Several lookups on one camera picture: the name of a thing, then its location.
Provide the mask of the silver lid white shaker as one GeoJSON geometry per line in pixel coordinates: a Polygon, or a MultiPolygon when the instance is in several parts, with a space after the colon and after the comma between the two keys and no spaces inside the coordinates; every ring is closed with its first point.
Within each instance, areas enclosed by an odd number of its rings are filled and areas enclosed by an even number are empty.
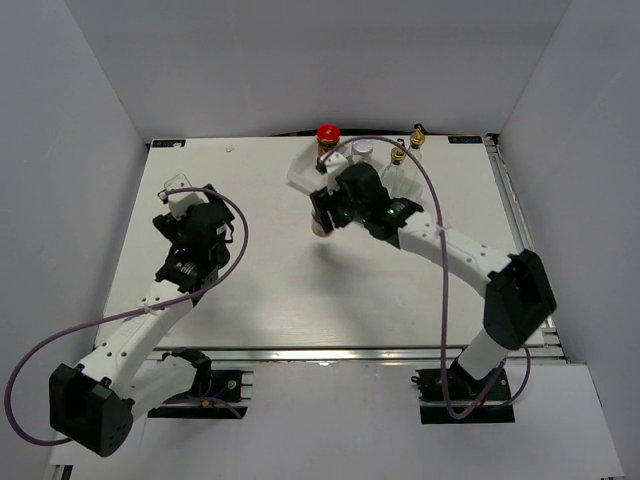
{"type": "Polygon", "coordinates": [[[350,147],[350,159],[354,164],[370,163],[373,156],[373,143],[371,140],[355,140],[350,147]]]}

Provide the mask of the small white lid jar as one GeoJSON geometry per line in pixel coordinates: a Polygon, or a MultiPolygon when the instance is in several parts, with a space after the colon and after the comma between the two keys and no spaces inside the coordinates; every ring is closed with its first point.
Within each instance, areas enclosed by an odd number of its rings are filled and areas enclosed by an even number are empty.
{"type": "Polygon", "coordinates": [[[312,220],[311,220],[311,230],[312,232],[320,238],[329,237],[333,233],[333,227],[330,227],[326,230],[320,221],[319,214],[316,210],[312,211],[312,220]]]}

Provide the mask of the red lid chili jar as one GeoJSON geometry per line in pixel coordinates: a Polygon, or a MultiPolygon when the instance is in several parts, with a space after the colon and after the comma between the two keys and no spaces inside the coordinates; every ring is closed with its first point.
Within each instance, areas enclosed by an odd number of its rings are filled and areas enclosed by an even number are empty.
{"type": "Polygon", "coordinates": [[[317,155],[321,158],[327,152],[335,148],[341,138],[340,129],[333,124],[321,125],[316,130],[317,155]]]}

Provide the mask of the clear glass bottle gold cap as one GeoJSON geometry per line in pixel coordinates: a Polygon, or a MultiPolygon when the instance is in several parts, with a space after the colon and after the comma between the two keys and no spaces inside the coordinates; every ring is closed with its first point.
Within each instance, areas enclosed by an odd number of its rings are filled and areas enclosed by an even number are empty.
{"type": "Polygon", "coordinates": [[[427,132],[424,129],[424,126],[421,123],[416,123],[414,125],[414,131],[410,135],[409,151],[419,162],[422,162],[423,159],[422,146],[425,143],[426,134],[427,132]]]}

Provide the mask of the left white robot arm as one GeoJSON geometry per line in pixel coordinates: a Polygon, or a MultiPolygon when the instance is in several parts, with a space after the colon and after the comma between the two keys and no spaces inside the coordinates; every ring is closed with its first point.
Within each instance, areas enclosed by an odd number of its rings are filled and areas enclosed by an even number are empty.
{"type": "Polygon", "coordinates": [[[175,349],[148,370],[142,365],[217,282],[230,260],[234,216],[212,185],[192,191],[186,179],[174,178],[159,196],[169,211],[153,225],[170,248],[140,313],[49,379],[51,427],[101,457],[124,443],[138,418],[174,397],[202,398],[213,383],[210,359],[195,349],[175,349]]]}

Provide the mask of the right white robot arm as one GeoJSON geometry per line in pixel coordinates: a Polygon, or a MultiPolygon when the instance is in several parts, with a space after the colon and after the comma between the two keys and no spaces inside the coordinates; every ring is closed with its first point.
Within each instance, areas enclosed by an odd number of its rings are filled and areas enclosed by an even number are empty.
{"type": "Polygon", "coordinates": [[[357,223],[373,238],[440,266],[483,298],[482,328],[452,365],[452,388],[463,398],[484,391],[499,363],[557,309],[539,255],[505,253],[441,227],[420,204],[391,197],[369,164],[343,169],[310,200],[314,224],[324,233],[357,223]]]}

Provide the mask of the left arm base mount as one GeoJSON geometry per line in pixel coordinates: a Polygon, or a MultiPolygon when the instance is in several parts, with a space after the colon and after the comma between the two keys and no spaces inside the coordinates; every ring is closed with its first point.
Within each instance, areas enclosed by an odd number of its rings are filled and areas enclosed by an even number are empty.
{"type": "Polygon", "coordinates": [[[154,419],[241,420],[251,399],[253,372],[218,369],[201,351],[180,348],[164,352],[161,360],[185,360],[195,370],[191,387],[174,394],[148,412],[154,419]]]}

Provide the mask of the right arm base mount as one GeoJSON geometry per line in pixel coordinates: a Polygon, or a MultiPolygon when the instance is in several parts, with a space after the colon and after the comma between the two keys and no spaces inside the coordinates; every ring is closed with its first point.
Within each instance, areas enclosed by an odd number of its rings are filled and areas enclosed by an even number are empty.
{"type": "MultiPolygon", "coordinates": [[[[439,368],[417,370],[411,376],[411,382],[418,391],[420,420],[423,425],[510,424],[516,420],[513,406],[503,406],[503,403],[512,398],[505,371],[499,374],[492,389],[463,420],[452,418],[446,410],[439,368]]],[[[470,386],[456,374],[449,373],[448,387],[452,408],[460,413],[479,396],[483,385],[470,386]]]]}

